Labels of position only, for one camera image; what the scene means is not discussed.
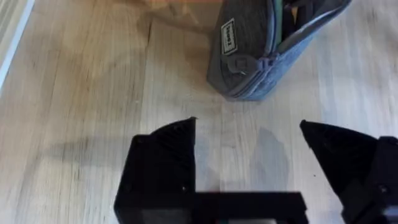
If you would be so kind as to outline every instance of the zipper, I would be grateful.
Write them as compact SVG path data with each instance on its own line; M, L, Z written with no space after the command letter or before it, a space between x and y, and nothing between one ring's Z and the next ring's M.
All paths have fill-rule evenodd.
M252 79L249 81L249 83L244 88L242 88L238 93L234 94L232 97L233 98L242 98L243 96L246 96L247 93L250 91L250 89L257 86L257 85L255 85L255 83L260 84L260 80L263 78L262 74L264 74L264 73L267 74L270 71L270 69L272 68L275 61L279 59L279 57L280 57L280 55L278 52L274 52L271 56L266 57L267 65L264 65L263 67L268 68L268 69L267 70L263 69L261 71L258 71L254 75L254 77L252 77Z
M274 62L279 58L279 53L277 52L277 46L276 46L276 32L277 32L277 14L276 14L276 9L275 9L275 2L274 0L270 0L272 3L272 10L273 10L273 15L274 15L274 33L272 36L272 44L271 44L271 53L266 56L265 58L267 59L267 65L263 65L263 69L260 71L257 71L257 73L254 75L254 77L252 77L252 79L249 81L249 83L242 88L242 90L240 90L239 92L237 92L236 94L234 94L232 97L233 98L241 98L243 95L245 95L245 93L249 92L249 90L254 87L257 86L255 85L256 82L258 82L261 78L262 78L262 74L266 74L267 72L269 72L269 70L271 69L271 67L273 66Z

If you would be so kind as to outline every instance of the gray pencil case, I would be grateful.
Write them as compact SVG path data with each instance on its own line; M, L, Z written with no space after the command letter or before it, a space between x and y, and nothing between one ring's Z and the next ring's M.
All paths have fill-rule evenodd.
M261 100L313 35L351 0L225 0L207 80L227 98ZM294 17L292 9L297 10Z

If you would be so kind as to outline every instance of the fabric label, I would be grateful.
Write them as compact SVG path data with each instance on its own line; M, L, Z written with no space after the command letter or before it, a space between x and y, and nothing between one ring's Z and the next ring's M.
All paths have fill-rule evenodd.
M235 19L232 18L226 24L221 27L221 38L223 43L223 54L230 55L238 50L236 44L236 31L235 31Z

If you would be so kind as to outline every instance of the black 3d-printed part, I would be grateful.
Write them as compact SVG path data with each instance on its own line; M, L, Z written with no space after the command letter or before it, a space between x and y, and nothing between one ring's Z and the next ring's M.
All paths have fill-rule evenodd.
M196 193L195 118L132 140L114 204L121 224L214 224L275 219L306 224L300 193Z
M398 140L327 124L300 125L350 224L398 223Z
M308 121L302 121L300 127L336 194L340 194L352 179L364 183L377 139L349 129Z

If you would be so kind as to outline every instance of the baseboard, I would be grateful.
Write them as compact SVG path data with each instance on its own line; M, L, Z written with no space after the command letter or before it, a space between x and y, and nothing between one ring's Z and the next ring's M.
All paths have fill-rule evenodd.
M0 1L0 94L34 0Z

